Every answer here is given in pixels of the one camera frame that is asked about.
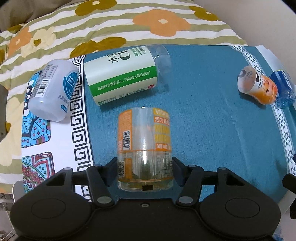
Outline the clear cup with orange label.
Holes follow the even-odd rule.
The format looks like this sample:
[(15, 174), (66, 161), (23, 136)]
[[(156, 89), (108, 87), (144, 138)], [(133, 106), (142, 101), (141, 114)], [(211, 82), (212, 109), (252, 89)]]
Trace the clear cup with orange label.
[(173, 185), (170, 115), (139, 107), (118, 116), (118, 186), (125, 191), (160, 191)]

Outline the blue transparent plastic cup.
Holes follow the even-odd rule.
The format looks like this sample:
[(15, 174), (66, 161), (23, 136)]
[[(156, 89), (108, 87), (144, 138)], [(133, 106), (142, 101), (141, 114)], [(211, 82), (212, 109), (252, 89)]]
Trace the blue transparent plastic cup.
[(279, 108), (286, 108), (295, 102), (295, 93), (290, 83), (289, 75), (284, 70), (277, 70), (271, 73), (269, 78), (276, 84), (278, 94), (276, 105)]

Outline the orange cartoon print cup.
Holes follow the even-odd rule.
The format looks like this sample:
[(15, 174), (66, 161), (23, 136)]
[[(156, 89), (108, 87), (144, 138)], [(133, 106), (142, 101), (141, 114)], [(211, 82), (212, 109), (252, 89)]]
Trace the orange cartoon print cup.
[(237, 78), (237, 87), (241, 93), (253, 97), (263, 105), (273, 104), (278, 95), (276, 84), (252, 66), (245, 66), (241, 70)]

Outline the white frosted plastic cup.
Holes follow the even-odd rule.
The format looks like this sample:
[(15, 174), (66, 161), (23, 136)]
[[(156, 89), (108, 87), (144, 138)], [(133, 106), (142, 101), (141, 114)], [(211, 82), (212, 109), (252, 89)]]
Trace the white frosted plastic cup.
[(29, 111), (44, 120), (65, 119), (78, 78), (78, 68), (70, 61), (50, 61), (37, 79), (28, 102)]

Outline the blue patterned table mat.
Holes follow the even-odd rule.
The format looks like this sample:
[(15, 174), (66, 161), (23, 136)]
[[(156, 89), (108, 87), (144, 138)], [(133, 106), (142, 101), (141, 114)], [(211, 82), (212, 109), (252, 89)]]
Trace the blue patterned table mat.
[(96, 105), (84, 64), (109, 51), (79, 55), (72, 62), (79, 79), (62, 122), (23, 111), (22, 172), (30, 191), (62, 168), (82, 171), (105, 165), (117, 154), (121, 112), (140, 106), (166, 110), (171, 117), (172, 154), (185, 165), (214, 171), (227, 167), (275, 200), (281, 209), (293, 194), (282, 185), (295, 173), (295, 109), (263, 106), (240, 94), (237, 76), (252, 65), (273, 68), (256, 47), (167, 45), (171, 69), (159, 86)]

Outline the white folding table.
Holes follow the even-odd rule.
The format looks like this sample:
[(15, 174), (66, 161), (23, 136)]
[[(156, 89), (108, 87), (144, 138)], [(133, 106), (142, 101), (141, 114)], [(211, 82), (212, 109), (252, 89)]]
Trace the white folding table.
[(25, 195), (23, 181), (18, 180), (13, 184), (12, 195), (15, 203)]

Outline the floral striped quilt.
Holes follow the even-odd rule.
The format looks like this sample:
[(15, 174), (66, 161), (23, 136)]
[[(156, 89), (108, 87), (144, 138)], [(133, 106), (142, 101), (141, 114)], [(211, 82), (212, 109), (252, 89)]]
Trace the floral striped quilt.
[(234, 30), (193, 1), (73, 1), (1, 33), (1, 193), (21, 174), (21, 105), (30, 76), (53, 59), (136, 44), (245, 45)]

